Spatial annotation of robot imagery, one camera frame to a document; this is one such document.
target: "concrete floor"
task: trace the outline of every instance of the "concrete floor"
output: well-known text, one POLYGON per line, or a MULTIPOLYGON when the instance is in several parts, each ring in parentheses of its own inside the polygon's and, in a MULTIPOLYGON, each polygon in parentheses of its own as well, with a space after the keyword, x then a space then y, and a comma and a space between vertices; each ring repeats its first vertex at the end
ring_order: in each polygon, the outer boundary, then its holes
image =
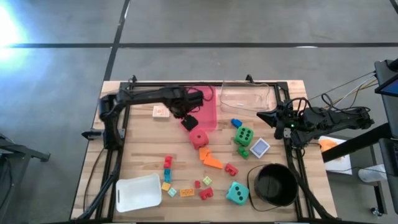
MULTIPOLYGON (((124 0, 1 1, 0 44, 113 43, 124 0)), ((396 42, 398 14, 388 0, 135 0, 121 42, 396 42)), ((398 48, 325 49, 119 49, 111 80, 304 80, 309 97, 374 70, 373 62, 397 57, 398 48)), ((51 152, 32 160, 9 212, 8 223, 68 220, 96 100, 111 49, 0 49, 0 133, 51 152)), ((332 92, 339 97, 361 81, 332 92)), ((348 106, 352 98, 346 100, 348 106)), ((386 122, 379 95, 362 91, 377 124, 386 122)), ((361 131, 338 134, 353 137, 361 131)), ((365 157, 365 153, 355 156, 365 157)), ((330 179, 344 220, 377 219, 373 188, 330 179)))

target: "wooden table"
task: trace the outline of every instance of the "wooden table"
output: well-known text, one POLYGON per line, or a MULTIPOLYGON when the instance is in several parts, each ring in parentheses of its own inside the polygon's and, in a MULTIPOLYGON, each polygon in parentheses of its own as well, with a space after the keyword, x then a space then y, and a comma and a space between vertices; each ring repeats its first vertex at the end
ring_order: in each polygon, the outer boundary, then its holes
MULTIPOLYGON (((307 97, 302 80, 289 80, 287 83, 291 98, 307 97)), ((104 82, 101 96, 117 91, 119 84, 120 82, 104 82)), ((262 94, 267 87, 231 88, 228 89, 229 97, 246 97, 248 100, 252 100, 254 92, 258 91, 262 94)), ((220 106, 220 89, 220 87, 216 89, 218 126, 213 132, 208 133, 210 140, 208 147, 211 149, 213 157, 224 164, 230 162, 237 167, 239 169, 238 175, 231 177, 224 170, 204 166, 198 158, 198 151, 194 150, 190 144, 188 134, 181 128, 178 120, 170 117, 168 121, 156 121, 152 118, 153 106, 158 104, 132 106, 126 131, 120 179, 131 179, 153 173, 159 174, 160 178, 163 179, 164 157, 171 155, 173 157, 172 187, 174 189, 178 191, 192 188, 195 180, 202 180, 205 176, 209 176, 213 180, 210 187, 214 190, 214 197, 202 200, 198 196, 198 190, 195 190, 196 196, 194 197, 180 197, 177 194, 174 198, 171 198, 166 191, 162 191, 163 199, 159 206, 126 213, 119 213, 115 209, 114 222, 266 222, 296 220, 293 204, 268 212, 257 212, 249 202, 239 206, 226 199, 225 195, 231 183, 237 181, 246 185, 247 173, 253 167, 269 163, 287 165, 287 160, 283 142, 274 139, 275 129, 271 129, 265 122, 255 116, 234 114, 222 110, 220 106), (236 129, 230 123, 231 118, 240 119, 245 126, 254 130, 254 138, 251 144, 259 138, 263 138, 271 145, 271 148, 261 159, 250 155, 248 160, 244 160, 236 152, 237 145, 233 142, 236 129)), ((275 93, 271 90, 269 107, 271 109, 275 108, 275 103, 275 93)), ((96 114, 93 127, 103 129, 103 124, 98 118, 98 114, 96 114)), ((71 218, 75 218, 83 212, 83 195, 87 180, 94 161, 102 148, 102 139, 91 141, 88 145, 71 218)), ((100 188, 105 155, 106 153, 104 152, 95 169, 88 189, 86 206, 90 204, 100 188)), ((311 146, 306 148, 304 163, 311 191, 326 210, 336 216, 321 151, 316 145, 311 144, 311 146)), ((256 170, 251 172, 249 179, 253 180, 256 174, 256 170)), ((257 209, 265 210, 274 207, 257 198, 252 185, 251 192, 257 209)), ((105 198, 103 215, 106 215, 108 211, 109 194, 110 191, 107 194, 108 197, 105 198)), ((303 213, 306 215, 305 199, 302 192, 300 192, 300 201, 303 213)))

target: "yellow block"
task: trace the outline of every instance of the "yellow block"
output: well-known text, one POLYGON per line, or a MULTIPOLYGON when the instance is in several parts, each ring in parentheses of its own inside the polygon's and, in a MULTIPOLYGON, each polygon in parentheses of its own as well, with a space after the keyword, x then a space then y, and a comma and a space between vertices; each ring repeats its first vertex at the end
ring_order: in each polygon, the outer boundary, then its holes
POLYGON ((194 196, 195 195, 195 190, 194 189, 182 189, 180 190, 180 196, 181 197, 188 197, 188 196, 194 196))
POLYGON ((163 182, 162 184, 162 190, 168 191, 170 189, 170 184, 163 182))

